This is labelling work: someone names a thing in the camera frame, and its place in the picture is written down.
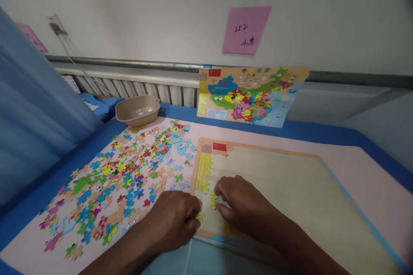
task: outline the beige bowl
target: beige bowl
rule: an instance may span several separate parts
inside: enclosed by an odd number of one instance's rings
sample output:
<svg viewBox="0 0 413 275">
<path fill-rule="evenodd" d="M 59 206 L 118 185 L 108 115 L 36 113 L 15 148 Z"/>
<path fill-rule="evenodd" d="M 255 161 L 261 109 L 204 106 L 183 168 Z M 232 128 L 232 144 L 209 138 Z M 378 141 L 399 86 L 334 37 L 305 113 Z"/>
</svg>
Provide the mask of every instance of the beige bowl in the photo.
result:
<svg viewBox="0 0 413 275">
<path fill-rule="evenodd" d="M 119 102 L 115 107 L 116 119 L 131 127 L 140 127 L 153 122 L 159 109 L 159 99 L 142 95 Z"/>
</svg>

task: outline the hand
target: hand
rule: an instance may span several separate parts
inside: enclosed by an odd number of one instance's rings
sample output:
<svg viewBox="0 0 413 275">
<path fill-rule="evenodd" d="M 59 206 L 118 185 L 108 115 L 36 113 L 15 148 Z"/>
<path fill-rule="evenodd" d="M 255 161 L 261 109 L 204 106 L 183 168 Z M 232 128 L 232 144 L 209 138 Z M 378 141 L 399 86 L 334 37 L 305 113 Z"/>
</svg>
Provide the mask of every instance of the hand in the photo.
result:
<svg viewBox="0 0 413 275">
<path fill-rule="evenodd" d="M 184 245 L 200 226 L 195 219 L 201 211 L 198 198 L 182 191 L 164 191 L 151 211 L 140 222 L 152 254 L 171 251 Z"/>
<path fill-rule="evenodd" d="M 224 220 L 262 242 L 266 242 L 266 232 L 274 222 L 289 220 L 242 176 L 222 177 L 216 183 L 215 194 L 232 208 L 216 205 Z"/>
</svg>

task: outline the completed map puzzle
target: completed map puzzle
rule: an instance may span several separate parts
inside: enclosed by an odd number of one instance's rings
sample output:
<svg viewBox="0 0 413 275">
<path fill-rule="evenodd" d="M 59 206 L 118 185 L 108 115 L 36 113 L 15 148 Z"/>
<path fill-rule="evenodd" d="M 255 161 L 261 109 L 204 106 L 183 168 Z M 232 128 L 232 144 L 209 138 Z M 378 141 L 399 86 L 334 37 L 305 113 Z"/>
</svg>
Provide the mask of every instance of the completed map puzzle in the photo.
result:
<svg viewBox="0 0 413 275">
<path fill-rule="evenodd" d="M 308 67 L 199 70 L 197 116 L 281 128 Z"/>
</svg>

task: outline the blue curtain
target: blue curtain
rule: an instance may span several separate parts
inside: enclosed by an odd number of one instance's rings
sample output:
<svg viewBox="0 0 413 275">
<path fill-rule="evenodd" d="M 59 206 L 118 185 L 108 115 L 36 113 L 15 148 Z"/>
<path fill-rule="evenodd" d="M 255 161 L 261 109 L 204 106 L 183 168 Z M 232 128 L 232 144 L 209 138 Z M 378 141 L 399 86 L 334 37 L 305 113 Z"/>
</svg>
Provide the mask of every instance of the blue curtain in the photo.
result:
<svg viewBox="0 0 413 275">
<path fill-rule="evenodd" d="M 103 123 L 1 8 L 0 70 L 2 206 Z"/>
</svg>

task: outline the pink sticky note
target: pink sticky note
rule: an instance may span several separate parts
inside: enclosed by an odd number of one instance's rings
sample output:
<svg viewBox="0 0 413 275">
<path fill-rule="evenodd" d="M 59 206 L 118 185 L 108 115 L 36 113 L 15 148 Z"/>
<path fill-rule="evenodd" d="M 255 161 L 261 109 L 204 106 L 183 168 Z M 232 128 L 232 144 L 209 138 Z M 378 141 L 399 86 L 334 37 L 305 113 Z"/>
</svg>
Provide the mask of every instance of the pink sticky note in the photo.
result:
<svg viewBox="0 0 413 275">
<path fill-rule="evenodd" d="M 230 8 L 222 52 L 255 54 L 272 6 Z"/>
<path fill-rule="evenodd" d="M 41 52 L 47 52 L 46 47 L 44 47 L 44 45 L 40 42 L 39 38 L 34 34 L 33 30 L 31 30 L 29 26 L 25 24 L 16 25 L 20 28 L 21 31 L 23 31 L 24 34 L 27 35 L 29 40 L 33 42 L 34 46 L 36 46 L 38 50 L 40 50 Z"/>
</svg>

